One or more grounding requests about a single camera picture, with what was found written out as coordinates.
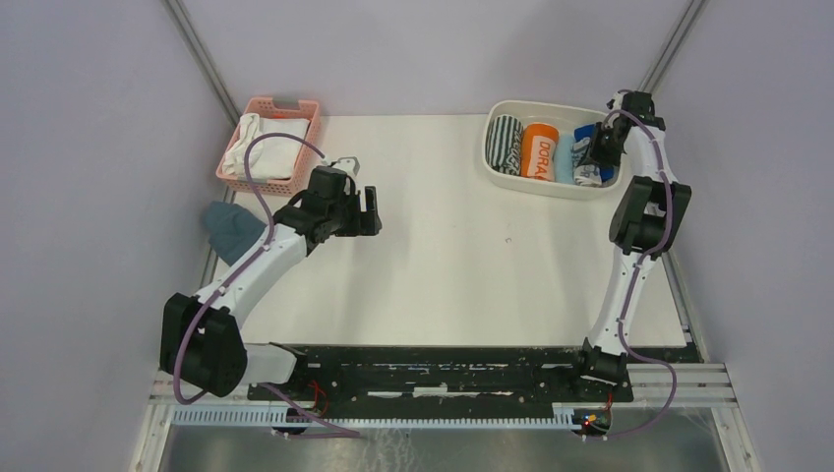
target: white wall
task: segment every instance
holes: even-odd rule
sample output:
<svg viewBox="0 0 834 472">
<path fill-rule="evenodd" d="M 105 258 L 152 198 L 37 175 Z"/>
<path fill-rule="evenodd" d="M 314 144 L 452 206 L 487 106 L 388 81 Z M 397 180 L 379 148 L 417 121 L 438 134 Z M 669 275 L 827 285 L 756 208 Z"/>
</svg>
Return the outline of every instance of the white wall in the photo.
<svg viewBox="0 0 834 472">
<path fill-rule="evenodd" d="M 124 470 L 230 130 L 160 2 L 0 2 L 0 470 Z"/>
<path fill-rule="evenodd" d="M 600 108 L 637 87 L 686 0 L 187 0 L 230 93 L 328 114 Z"/>
<path fill-rule="evenodd" d="M 656 95 L 675 251 L 768 471 L 834 465 L 834 3 L 710 2 Z"/>
</svg>

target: white towel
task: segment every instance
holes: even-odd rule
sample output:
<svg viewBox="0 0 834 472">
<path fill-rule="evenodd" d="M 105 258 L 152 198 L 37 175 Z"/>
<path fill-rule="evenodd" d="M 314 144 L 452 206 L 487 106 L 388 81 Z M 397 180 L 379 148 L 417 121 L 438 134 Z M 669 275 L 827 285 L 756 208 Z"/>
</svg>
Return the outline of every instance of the white towel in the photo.
<svg viewBox="0 0 834 472">
<path fill-rule="evenodd" d="M 223 173 L 246 176 L 243 157 L 254 138 L 265 133 L 287 133 L 299 138 L 307 135 L 310 120 L 304 118 L 269 119 L 257 113 L 240 117 L 240 137 L 223 158 Z M 288 138 L 267 138 L 252 148 L 249 169 L 253 179 L 289 179 L 301 143 Z"/>
</svg>

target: laundry basket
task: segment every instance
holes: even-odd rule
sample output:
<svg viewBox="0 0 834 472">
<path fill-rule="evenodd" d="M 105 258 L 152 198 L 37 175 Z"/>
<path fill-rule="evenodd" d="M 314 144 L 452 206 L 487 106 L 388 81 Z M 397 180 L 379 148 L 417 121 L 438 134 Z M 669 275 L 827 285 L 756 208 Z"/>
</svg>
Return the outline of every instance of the laundry basket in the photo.
<svg viewBox="0 0 834 472">
<path fill-rule="evenodd" d="M 314 145 L 319 143 L 319 131 L 322 128 L 321 119 L 319 117 L 319 103 L 312 100 L 298 100 L 297 102 L 278 102 L 271 96 L 256 96 L 249 100 L 246 105 L 244 113 L 258 113 L 263 118 L 306 118 L 310 120 L 310 126 L 307 128 L 307 136 L 305 140 Z M 240 125 L 235 127 L 235 132 L 229 140 L 226 150 L 229 150 L 240 137 Z M 223 159 L 225 152 L 220 158 L 220 163 L 217 165 L 217 170 L 214 174 L 226 183 L 235 192 L 252 192 L 249 184 L 246 182 L 245 175 L 233 175 L 223 173 Z M 255 185 L 262 194 L 281 195 L 283 197 L 292 197 L 298 192 L 307 188 L 307 183 L 310 181 L 310 173 L 319 165 L 322 160 L 319 155 L 312 149 L 306 146 L 301 146 L 298 152 L 298 157 L 295 159 L 295 166 L 292 170 L 292 177 L 286 180 L 273 179 L 255 179 Z"/>
</svg>

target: table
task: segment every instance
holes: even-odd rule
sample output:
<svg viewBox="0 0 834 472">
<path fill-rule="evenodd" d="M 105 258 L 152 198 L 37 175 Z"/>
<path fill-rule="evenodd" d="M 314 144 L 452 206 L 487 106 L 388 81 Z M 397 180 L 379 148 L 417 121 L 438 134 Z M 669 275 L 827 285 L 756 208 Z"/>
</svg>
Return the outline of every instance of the table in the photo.
<svg viewBox="0 0 834 472">
<path fill-rule="evenodd" d="M 323 118 L 331 160 L 357 156 L 377 187 L 380 235 L 332 238 L 291 269 L 242 329 L 245 342 L 571 346 L 593 326 L 625 190 L 589 202 L 494 186 L 477 159 L 486 115 Z M 622 178 L 630 180 L 627 166 Z M 272 211 L 286 199 L 267 197 Z M 265 218 L 251 194 L 235 203 Z M 216 274 L 227 265 L 219 262 Z M 649 275 L 630 338 L 685 345 L 665 269 Z"/>
</svg>

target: robotic arm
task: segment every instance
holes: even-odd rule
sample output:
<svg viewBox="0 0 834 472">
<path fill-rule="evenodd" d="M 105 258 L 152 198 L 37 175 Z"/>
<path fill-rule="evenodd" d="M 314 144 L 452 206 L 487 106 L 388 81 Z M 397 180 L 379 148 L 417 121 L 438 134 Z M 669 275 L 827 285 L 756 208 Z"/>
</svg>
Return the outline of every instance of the robotic arm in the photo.
<svg viewBox="0 0 834 472">
<path fill-rule="evenodd" d="M 679 183 L 669 170 L 663 146 L 666 125 L 663 118 L 654 115 L 651 94 L 618 92 L 608 106 L 624 113 L 612 124 L 597 123 L 588 156 L 599 165 L 620 165 L 624 152 L 630 157 L 634 177 L 611 221 L 609 239 L 615 244 L 614 266 L 600 316 L 585 338 L 577 367 L 584 378 L 619 384 L 626 375 L 624 344 L 637 300 L 647 275 L 675 240 L 691 188 Z M 664 178 L 671 188 L 671 208 Z M 666 225 L 671 228 L 664 242 Z"/>
<path fill-rule="evenodd" d="M 210 296 L 210 303 L 183 357 L 181 378 L 216 396 L 224 396 L 238 384 L 286 383 L 296 364 L 296 355 L 277 345 L 244 344 L 240 328 L 270 288 L 293 266 L 303 261 L 331 235 L 374 236 L 382 229 L 374 187 L 365 188 L 365 210 L 360 207 L 354 157 L 339 159 L 331 167 L 316 167 L 307 190 L 293 197 L 273 216 L 271 241 L 268 228 L 228 272 L 200 289 L 194 296 L 177 293 L 163 311 L 159 366 L 169 374 L 174 367 L 187 326 Z M 258 250 L 261 255 L 250 262 Z M 227 274 L 237 273 L 224 286 Z"/>
</svg>

